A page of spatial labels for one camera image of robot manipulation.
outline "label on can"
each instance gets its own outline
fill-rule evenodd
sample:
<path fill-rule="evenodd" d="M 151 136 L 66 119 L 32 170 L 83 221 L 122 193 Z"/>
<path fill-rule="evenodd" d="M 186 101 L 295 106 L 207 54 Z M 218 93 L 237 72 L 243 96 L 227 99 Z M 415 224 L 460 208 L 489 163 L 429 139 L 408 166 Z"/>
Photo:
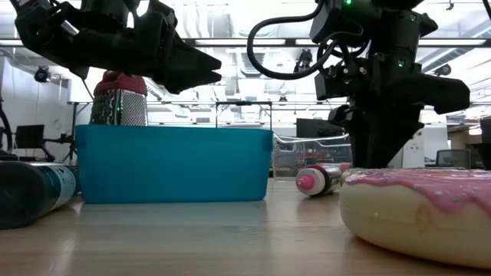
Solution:
<path fill-rule="evenodd" d="M 75 194 L 77 187 L 77 180 L 74 173 L 65 165 L 58 165 L 53 163 L 30 163 L 32 166 L 36 166 L 45 172 L 47 179 L 51 181 L 51 188 L 56 189 L 59 186 L 58 199 L 48 212 L 62 206 L 70 201 L 71 197 Z"/>

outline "blue plastic bin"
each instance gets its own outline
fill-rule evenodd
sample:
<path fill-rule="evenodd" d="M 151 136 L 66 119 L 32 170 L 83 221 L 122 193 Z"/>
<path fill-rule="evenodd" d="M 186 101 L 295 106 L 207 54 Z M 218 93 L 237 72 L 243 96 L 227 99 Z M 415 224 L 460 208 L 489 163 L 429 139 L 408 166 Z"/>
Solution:
<path fill-rule="evenodd" d="M 83 125 L 76 147 L 86 203 L 258 201 L 272 132 Z"/>

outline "foam donut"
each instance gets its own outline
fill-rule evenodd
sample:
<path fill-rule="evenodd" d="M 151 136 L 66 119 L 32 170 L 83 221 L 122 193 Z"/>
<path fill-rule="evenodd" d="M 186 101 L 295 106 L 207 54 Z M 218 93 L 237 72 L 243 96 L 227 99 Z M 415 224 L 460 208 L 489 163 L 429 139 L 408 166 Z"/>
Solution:
<path fill-rule="evenodd" d="M 346 178 L 340 205 L 346 226 L 370 243 L 491 269 L 491 172 L 360 171 Z"/>

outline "wooden table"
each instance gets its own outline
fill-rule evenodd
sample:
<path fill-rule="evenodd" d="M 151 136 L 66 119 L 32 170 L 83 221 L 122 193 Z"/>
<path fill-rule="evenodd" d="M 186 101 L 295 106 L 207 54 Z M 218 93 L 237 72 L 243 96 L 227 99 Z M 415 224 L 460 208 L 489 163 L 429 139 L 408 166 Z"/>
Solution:
<path fill-rule="evenodd" d="M 84 205 L 0 232 L 0 275 L 485 275 L 355 238 L 338 195 L 271 182 L 263 202 Z"/>

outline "transparent container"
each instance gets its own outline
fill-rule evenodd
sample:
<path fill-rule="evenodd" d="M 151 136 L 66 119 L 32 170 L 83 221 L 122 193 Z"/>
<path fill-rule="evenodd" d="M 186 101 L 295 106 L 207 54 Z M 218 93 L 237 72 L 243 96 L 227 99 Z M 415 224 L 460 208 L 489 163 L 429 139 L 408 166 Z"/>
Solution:
<path fill-rule="evenodd" d="M 273 135 L 272 168 L 275 179 L 295 180 L 301 169 L 320 163 L 352 163 L 348 135 L 315 139 Z"/>

